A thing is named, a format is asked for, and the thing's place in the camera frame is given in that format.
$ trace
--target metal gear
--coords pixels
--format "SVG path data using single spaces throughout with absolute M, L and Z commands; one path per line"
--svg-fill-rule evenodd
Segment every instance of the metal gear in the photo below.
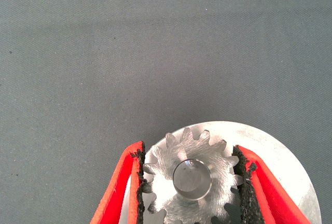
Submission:
M 166 211 L 164 224 L 205 224 L 211 223 L 212 217 L 229 221 L 224 206 L 237 202 L 231 188 L 243 183 L 233 172 L 239 158 L 223 156 L 224 140 L 213 145 L 209 140 L 207 130 L 195 140 L 190 128 L 184 128 L 180 140 L 171 133 L 166 135 L 166 149 L 152 146 L 157 163 L 143 165 L 144 172 L 153 175 L 143 190 L 156 195 L 150 213 Z

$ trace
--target red plastic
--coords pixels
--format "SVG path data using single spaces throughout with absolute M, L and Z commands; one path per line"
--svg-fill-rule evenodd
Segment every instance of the red plastic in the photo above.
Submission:
M 309 220 L 289 197 L 263 160 L 251 150 L 239 146 L 248 159 L 246 169 L 252 163 L 257 169 L 252 172 L 252 184 L 256 192 L 266 224 L 310 224 Z
M 137 157 L 131 154 L 140 150 L 143 152 L 143 142 L 137 142 L 128 146 L 114 170 L 109 185 L 102 197 L 97 210 L 90 224 L 117 224 L 119 223 L 123 197 L 129 176 L 131 175 L 130 198 L 129 198 L 129 215 L 128 224 L 137 223 L 137 190 L 141 180 L 138 172 L 140 171 L 140 162 Z

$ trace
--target gray background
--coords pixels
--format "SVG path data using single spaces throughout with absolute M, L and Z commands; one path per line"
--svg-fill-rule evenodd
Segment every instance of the gray background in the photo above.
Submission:
M 0 10 L 0 223 L 88 223 L 126 146 L 209 120 L 283 142 L 330 223 L 332 0 Z

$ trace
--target bore hole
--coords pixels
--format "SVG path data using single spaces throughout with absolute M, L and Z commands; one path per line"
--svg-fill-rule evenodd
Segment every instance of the bore hole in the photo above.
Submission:
M 203 162 L 187 159 L 175 168 L 173 184 L 183 197 L 191 201 L 199 200 L 206 196 L 211 188 L 211 173 Z

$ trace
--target metal plate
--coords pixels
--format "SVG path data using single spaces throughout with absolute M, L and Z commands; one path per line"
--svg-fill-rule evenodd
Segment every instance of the metal plate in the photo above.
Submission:
M 249 125 L 228 121 L 205 122 L 188 127 L 192 130 L 195 138 L 198 138 L 199 134 L 204 130 L 209 130 L 212 142 L 213 140 L 220 140 L 220 138 L 224 139 L 228 144 L 225 152 L 229 156 L 234 145 L 241 145 L 254 151 L 264 160 L 271 172 L 310 222 L 312 224 L 322 224 L 318 199 L 308 174 L 293 153 L 277 139 Z M 172 134 L 176 138 L 180 138 L 183 129 L 181 128 Z M 165 148 L 165 138 L 159 141 L 157 145 Z M 146 154 L 145 162 L 156 162 L 150 151 Z M 129 202 L 126 196 L 121 213 L 121 224 L 127 223 L 126 217 L 128 215 Z M 149 222 L 144 222 L 144 224 L 152 223 L 155 223 L 153 219 L 150 219 Z

